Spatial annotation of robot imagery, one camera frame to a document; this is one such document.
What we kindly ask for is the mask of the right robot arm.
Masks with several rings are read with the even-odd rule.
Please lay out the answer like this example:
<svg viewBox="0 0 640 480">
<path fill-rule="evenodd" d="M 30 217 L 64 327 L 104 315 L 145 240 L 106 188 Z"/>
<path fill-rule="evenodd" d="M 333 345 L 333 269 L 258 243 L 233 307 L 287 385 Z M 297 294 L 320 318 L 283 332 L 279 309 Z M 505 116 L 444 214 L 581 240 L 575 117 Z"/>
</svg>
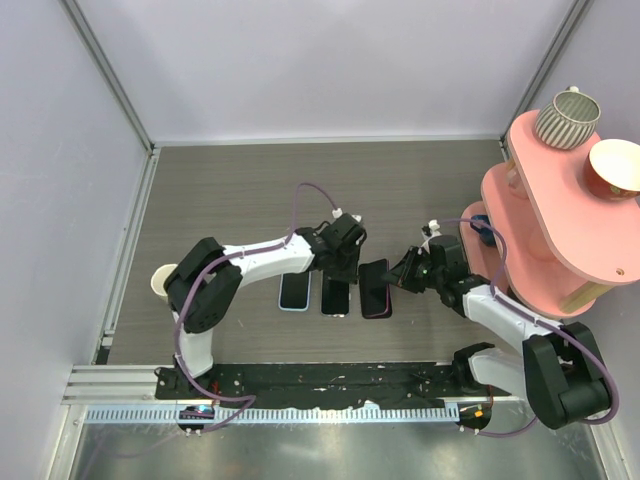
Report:
<svg viewBox="0 0 640 480">
<path fill-rule="evenodd" d="M 412 293 L 436 291 L 445 306 L 516 350 L 509 356 L 491 346 L 474 348 L 451 371 L 460 393 L 472 395 L 495 385 L 526 399 L 550 429 L 578 421 L 605 423 L 616 414 L 617 388 L 589 328 L 539 317 L 511 300 L 471 272 L 456 237 L 436 236 L 410 248 L 382 279 Z"/>
</svg>

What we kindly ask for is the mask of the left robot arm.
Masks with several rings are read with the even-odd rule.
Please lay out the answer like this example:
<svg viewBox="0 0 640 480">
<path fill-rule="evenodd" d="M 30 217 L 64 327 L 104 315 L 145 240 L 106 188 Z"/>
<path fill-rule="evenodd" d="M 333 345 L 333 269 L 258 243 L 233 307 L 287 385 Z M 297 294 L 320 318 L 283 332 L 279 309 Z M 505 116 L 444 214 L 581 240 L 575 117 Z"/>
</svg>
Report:
<svg viewBox="0 0 640 480">
<path fill-rule="evenodd" d="M 359 216 L 338 212 L 323 227 L 298 228 L 262 243 L 221 245 L 212 237 L 199 241 L 163 282 L 176 320 L 179 388 L 193 399 L 211 391 L 213 329 L 238 290 L 271 277 L 312 271 L 354 283 L 366 238 Z"/>
</svg>

